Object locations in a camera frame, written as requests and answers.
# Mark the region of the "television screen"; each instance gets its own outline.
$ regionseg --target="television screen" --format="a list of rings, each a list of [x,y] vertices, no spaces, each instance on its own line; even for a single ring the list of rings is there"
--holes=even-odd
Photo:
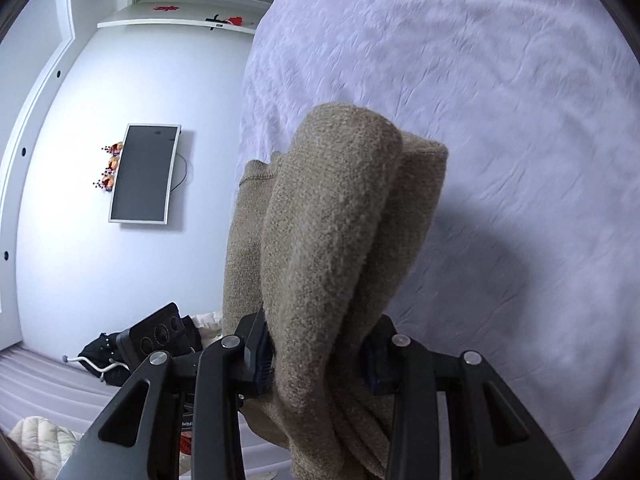
[[[180,126],[130,124],[120,154],[109,222],[166,224]]]

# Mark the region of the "folded brown fabric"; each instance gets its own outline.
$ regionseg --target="folded brown fabric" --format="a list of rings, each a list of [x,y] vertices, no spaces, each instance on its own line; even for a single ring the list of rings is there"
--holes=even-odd
[[[232,223],[223,323],[264,305],[273,393],[248,400],[252,430],[292,452],[300,480],[383,478],[392,399],[374,398],[360,345],[409,271],[444,180],[447,150],[351,105],[315,108],[287,155],[248,164]]]

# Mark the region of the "power cord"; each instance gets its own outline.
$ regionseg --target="power cord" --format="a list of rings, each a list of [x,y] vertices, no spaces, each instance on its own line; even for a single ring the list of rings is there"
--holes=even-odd
[[[184,158],[180,153],[176,153],[176,155],[179,156],[184,161],[184,177],[182,178],[182,180],[180,182],[178,182],[178,184],[176,184],[175,186],[173,186],[171,188],[170,192],[173,192],[175,189],[178,189],[180,187],[180,184],[182,184],[185,181],[185,179],[187,178],[187,167],[188,167],[187,159]]]

